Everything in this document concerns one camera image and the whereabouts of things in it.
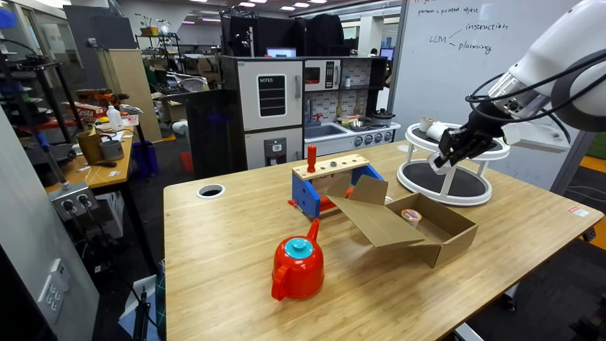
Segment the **cardboard flap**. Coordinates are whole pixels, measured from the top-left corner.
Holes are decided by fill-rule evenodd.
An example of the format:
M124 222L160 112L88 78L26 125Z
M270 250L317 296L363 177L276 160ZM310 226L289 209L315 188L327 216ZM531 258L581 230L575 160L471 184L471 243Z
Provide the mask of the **cardboard flap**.
M412 226L382 205L385 182L361 177L349 199L342 197L342 192L342 184L336 182L327 190L327 199L357 226L372 247L414 245L421 241L421 235Z

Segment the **floor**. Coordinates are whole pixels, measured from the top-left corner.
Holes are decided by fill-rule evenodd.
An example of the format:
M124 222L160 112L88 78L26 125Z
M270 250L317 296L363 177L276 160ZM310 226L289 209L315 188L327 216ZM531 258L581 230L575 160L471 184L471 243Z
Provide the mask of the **floor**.
M147 230L154 260L162 258L162 188L192 180L181 167L183 139L154 144L160 173L130 184ZM606 213L606 175L579 169L565 197ZM111 273L94 279L99 290L96 341L120 341L128 336L117 326L128 283L145 277L141 256L124 220L124 239L113 250ZM606 241L606 222L594 241ZM590 317L599 294L606 294L606 252L582 241L573 241L518 286L516 309L505 309L501 300L488 304L469 319L469 326L484 340L573 340L569 324Z

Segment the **white robotic arm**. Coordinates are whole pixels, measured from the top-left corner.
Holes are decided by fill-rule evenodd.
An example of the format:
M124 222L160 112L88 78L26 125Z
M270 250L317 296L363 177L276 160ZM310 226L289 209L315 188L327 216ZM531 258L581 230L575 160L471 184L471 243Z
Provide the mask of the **white robotic arm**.
M486 95L465 101L471 114L438 139L433 167L450 167L490 148L493 137L526 148L567 150L567 133L606 131L606 0L582 0L552 23ZM550 116L560 129L529 125Z

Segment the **computer monitor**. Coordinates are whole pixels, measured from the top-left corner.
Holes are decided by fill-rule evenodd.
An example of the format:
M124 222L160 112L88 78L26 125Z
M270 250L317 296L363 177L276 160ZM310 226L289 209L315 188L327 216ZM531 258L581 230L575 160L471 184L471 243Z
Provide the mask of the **computer monitor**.
M266 48L266 55L272 59L293 59L296 57L295 48Z
M393 48L380 48L378 57L384 57L385 61L393 61Z

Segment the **box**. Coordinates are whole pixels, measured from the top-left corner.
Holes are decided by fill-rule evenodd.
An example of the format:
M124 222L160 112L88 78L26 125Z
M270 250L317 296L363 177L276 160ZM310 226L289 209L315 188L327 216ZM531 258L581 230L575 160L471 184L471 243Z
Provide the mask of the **box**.
M384 205L387 182L361 177L349 197L348 182L327 190L327 199L348 216L374 249L402 247L437 268L459 256L473 243L476 226L420 194ZM421 220L412 226L399 213L412 209Z

